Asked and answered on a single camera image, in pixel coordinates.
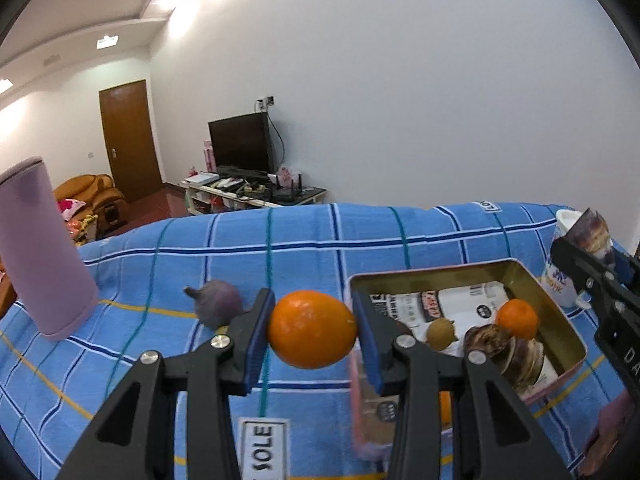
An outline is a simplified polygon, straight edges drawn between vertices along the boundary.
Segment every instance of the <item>fabric label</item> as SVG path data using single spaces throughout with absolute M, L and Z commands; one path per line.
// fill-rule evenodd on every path
M 487 202 L 487 200 L 481 200 L 480 202 L 472 202 L 472 204 L 478 204 L 482 209 L 484 209 L 485 213 L 499 213 L 502 211 L 497 205 L 493 202 Z
M 289 421 L 240 418 L 238 459 L 242 480 L 289 478 Z

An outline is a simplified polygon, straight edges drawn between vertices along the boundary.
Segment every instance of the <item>sofa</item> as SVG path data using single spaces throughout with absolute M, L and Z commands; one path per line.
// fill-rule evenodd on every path
M 4 317 L 9 307 L 14 304 L 14 301 L 18 298 L 15 293 L 14 287 L 6 275 L 6 269 L 0 260 L 0 319 Z
M 86 203 L 72 220 L 82 220 L 85 216 L 98 215 L 98 229 L 108 232 L 127 222 L 129 205 L 124 195 L 113 185 L 113 179 L 106 174 L 75 176 L 58 186 L 53 192 L 57 202 L 65 199 Z

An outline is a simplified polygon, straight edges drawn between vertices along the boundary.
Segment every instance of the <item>orange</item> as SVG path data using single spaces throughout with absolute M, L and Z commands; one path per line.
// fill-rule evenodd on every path
M 276 355 L 296 368 L 323 368 L 345 357 L 356 341 L 356 320 L 333 296 L 297 290 L 277 304 L 267 330 Z
M 522 339 L 533 339 L 538 332 L 540 318 L 533 307 L 524 300 L 509 300 L 498 309 L 495 323 Z
M 440 423 L 442 429 L 451 425 L 451 393 L 440 392 Z

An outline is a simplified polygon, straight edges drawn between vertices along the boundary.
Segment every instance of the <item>bed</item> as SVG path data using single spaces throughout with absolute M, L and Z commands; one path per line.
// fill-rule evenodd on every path
M 349 276 L 514 257 L 542 273 L 557 205 L 468 203 L 429 210 L 309 205 L 170 219 L 88 244 L 80 254 L 100 290 L 87 323 L 59 343 L 44 340 L 17 301 L 0 321 L 0 427 L 37 478 L 49 480 L 138 356 L 187 352 L 211 337 L 183 293 L 212 278 L 237 285 L 247 307 L 270 286 L 280 298 L 313 289 L 342 298 Z M 568 313 L 588 343 L 586 364 L 531 408 L 574 468 L 601 406 L 622 383 L 593 343 L 593 312 Z M 384 465 L 351 449 L 347 361 L 288 367 L 273 353 L 260 382 L 231 401 L 239 417 L 289 419 L 292 478 L 381 478 Z M 186 478 L 185 396 L 178 399 L 175 476 Z M 443 449 L 443 478 L 451 449 Z

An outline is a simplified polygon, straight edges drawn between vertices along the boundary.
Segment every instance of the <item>light fixture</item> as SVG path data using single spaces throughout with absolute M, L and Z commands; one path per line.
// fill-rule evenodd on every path
M 14 84 L 8 79 L 0 79 L 0 94 L 2 92 L 6 92 L 9 88 L 11 88 Z
M 156 5 L 162 10 L 174 10 L 182 0 L 157 0 Z
M 118 43 L 117 36 L 105 36 L 101 40 L 98 40 L 98 45 L 96 46 L 96 48 L 100 50 L 101 48 L 107 48 L 107 47 L 113 46 L 116 43 Z

